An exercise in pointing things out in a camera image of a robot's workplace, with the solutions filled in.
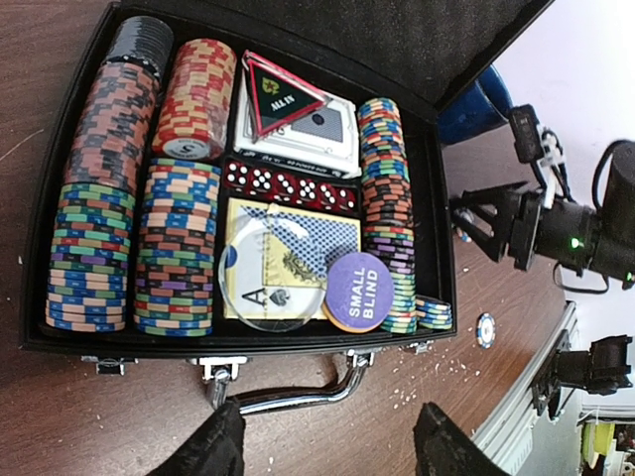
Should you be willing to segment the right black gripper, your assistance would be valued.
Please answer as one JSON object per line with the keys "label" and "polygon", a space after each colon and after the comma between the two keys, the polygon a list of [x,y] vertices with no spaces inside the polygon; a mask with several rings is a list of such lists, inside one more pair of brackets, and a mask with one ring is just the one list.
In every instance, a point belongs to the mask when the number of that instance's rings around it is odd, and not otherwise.
{"label": "right black gripper", "polygon": [[[582,273],[590,267],[599,240],[598,214],[559,198],[547,208],[537,192],[522,198],[528,184],[516,181],[452,197],[449,208],[454,226],[494,262],[502,260],[509,243],[508,255],[516,269],[528,271],[540,255]],[[489,233],[477,226],[480,222],[489,226]]]}

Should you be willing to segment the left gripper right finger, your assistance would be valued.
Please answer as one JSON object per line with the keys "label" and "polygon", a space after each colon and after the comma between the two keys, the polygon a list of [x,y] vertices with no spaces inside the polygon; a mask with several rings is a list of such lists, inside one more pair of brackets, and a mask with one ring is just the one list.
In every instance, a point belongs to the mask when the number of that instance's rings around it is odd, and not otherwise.
{"label": "left gripper right finger", "polygon": [[417,475],[506,475],[433,402],[422,406],[413,433]]}

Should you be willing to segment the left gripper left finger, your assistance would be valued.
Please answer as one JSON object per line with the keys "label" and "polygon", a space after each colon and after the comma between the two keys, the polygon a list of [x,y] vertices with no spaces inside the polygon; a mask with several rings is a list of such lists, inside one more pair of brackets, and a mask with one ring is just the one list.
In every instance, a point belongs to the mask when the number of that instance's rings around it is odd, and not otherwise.
{"label": "left gripper left finger", "polygon": [[237,401],[226,401],[149,475],[243,475],[246,422]]}

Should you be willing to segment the dark blue mug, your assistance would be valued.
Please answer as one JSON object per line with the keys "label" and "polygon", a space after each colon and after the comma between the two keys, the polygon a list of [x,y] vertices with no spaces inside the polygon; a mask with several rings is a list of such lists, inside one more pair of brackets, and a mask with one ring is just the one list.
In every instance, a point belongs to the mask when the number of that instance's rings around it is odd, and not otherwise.
{"label": "dark blue mug", "polygon": [[438,118],[444,146],[458,144],[508,123],[513,101],[494,65],[486,69]]}

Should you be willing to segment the red die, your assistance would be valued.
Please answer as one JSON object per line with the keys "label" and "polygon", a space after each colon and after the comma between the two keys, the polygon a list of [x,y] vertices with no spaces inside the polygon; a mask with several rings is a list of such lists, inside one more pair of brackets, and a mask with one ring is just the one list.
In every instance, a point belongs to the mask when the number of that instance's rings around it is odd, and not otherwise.
{"label": "red die", "polygon": [[357,213],[357,193],[355,188],[340,187],[337,191],[337,208],[341,212]]}
{"label": "red die", "polygon": [[298,191],[295,177],[287,173],[273,173],[271,184],[274,198],[280,201],[291,201]]}
{"label": "red die", "polygon": [[253,167],[248,174],[249,193],[267,195],[272,191],[272,173],[267,169]]}
{"label": "red die", "polygon": [[317,187],[317,198],[322,208],[331,210],[337,206],[338,193],[331,184],[321,183]]}
{"label": "red die", "polygon": [[228,188],[245,190],[248,186],[250,168],[240,162],[230,161],[225,164],[223,180]]}
{"label": "red die", "polygon": [[315,203],[317,200],[317,184],[310,178],[297,179],[297,204]]}

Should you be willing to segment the brown poker chip roll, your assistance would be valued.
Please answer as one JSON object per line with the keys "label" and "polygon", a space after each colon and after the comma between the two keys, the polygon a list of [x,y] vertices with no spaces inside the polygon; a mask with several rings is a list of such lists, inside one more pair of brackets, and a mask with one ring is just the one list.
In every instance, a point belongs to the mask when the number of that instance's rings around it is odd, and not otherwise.
{"label": "brown poker chip roll", "polygon": [[152,149],[190,161],[225,150],[237,58],[215,39],[194,39],[177,51]]}

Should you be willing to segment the right poker chip row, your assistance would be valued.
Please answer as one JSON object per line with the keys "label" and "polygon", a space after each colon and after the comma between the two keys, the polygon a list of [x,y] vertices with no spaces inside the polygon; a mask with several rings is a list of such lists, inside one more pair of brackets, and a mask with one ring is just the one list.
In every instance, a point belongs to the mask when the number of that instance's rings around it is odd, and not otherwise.
{"label": "right poker chip row", "polygon": [[405,138],[398,105],[371,98],[357,111],[360,134],[363,249],[387,267],[394,285],[391,309],[380,327],[417,329],[414,211]]}

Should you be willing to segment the poker chip row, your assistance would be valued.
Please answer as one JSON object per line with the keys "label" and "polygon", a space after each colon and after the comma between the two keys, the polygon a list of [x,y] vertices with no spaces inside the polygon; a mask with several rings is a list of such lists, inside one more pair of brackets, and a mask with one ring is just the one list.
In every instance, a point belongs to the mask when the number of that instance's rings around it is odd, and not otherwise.
{"label": "poker chip row", "polygon": [[185,160],[150,162],[141,202],[134,322],[147,334],[212,333],[220,168]]}
{"label": "poker chip row", "polygon": [[417,329],[414,211],[405,138],[398,105],[371,98],[357,111],[360,134],[363,249],[387,267],[394,285],[391,309],[380,327]]}
{"label": "poker chip row", "polygon": [[50,248],[46,325],[124,329],[138,175],[174,41],[151,16],[118,27],[65,162]]}

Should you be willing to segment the purple small blind button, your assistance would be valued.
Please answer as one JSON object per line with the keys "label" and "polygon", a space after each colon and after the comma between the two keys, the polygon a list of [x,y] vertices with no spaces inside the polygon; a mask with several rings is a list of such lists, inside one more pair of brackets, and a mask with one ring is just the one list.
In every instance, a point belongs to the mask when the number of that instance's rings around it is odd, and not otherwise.
{"label": "purple small blind button", "polygon": [[338,329],[366,333],[386,319],[394,294],[393,279],[382,261],[365,252],[349,253],[328,270],[322,310]]}

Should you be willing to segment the triangular all-in button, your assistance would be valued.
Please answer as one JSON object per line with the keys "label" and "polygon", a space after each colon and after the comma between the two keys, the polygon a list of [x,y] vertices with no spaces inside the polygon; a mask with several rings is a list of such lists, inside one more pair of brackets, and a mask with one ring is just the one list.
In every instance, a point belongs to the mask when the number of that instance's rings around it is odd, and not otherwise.
{"label": "triangular all-in button", "polygon": [[246,50],[241,62],[253,142],[330,102],[322,89],[253,51]]}

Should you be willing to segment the left poker chip row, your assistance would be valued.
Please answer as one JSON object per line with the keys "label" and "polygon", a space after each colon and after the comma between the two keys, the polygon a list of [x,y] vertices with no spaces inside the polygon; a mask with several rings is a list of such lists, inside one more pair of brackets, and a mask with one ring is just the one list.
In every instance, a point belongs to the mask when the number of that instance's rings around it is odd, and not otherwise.
{"label": "left poker chip row", "polygon": [[46,325],[124,329],[138,175],[174,41],[151,16],[118,27],[65,162],[50,248]]}

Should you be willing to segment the aluminium front rail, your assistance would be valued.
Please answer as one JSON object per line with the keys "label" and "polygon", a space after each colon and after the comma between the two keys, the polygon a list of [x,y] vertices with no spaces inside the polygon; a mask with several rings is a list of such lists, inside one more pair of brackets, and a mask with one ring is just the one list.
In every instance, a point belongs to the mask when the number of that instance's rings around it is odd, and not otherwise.
{"label": "aluminium front rail", "polygon": [[539,374],[557,350],[568,350],[576,341],[575,310],[576,304],[567,302],[555,329],[472,437],[477,448],[509,475],[532,467],[528,461],[537,454],[536,424],[549,419],[549,402],[538,389]]}

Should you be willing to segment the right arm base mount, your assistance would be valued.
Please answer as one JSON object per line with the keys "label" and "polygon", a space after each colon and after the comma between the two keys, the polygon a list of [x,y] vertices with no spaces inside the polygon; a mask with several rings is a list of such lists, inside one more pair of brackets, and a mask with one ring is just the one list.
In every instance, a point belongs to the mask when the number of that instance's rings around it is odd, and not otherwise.
{"label": "right arm base mount", "polygon": [[608,336],[587,350],[572,350],[571,336],[566,329],[560,332],[532,380],[532,405],[538,416],[557,415],[562,388],[604,397],[633,387],[634,367],[628,363],[632,336]]}

